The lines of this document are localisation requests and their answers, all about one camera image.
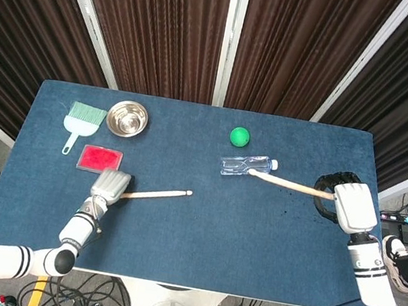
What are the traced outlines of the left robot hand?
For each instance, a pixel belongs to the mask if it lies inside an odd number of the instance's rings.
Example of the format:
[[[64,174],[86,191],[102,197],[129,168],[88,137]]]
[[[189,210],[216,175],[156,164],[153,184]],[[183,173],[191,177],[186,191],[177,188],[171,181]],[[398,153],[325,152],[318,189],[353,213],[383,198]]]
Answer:
[[[130,184],[132,176],[129,173],[114,169],[105,169],[90,189],[90,196],[100,197],[107,206],[118,202],[121,195]]]

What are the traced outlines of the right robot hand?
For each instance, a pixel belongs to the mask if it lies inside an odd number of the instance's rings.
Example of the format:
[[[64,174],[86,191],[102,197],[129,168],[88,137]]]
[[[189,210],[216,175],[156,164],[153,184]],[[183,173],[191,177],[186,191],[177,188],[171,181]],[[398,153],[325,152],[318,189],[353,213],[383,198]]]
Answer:
[[[323,175],[314,188],[333,193],[335,212],[327,210],[318,196],[314,197],[314,206],[321,217],[339,225],[346,234],[366,233],[377,225],[371,191],[355,173]]]

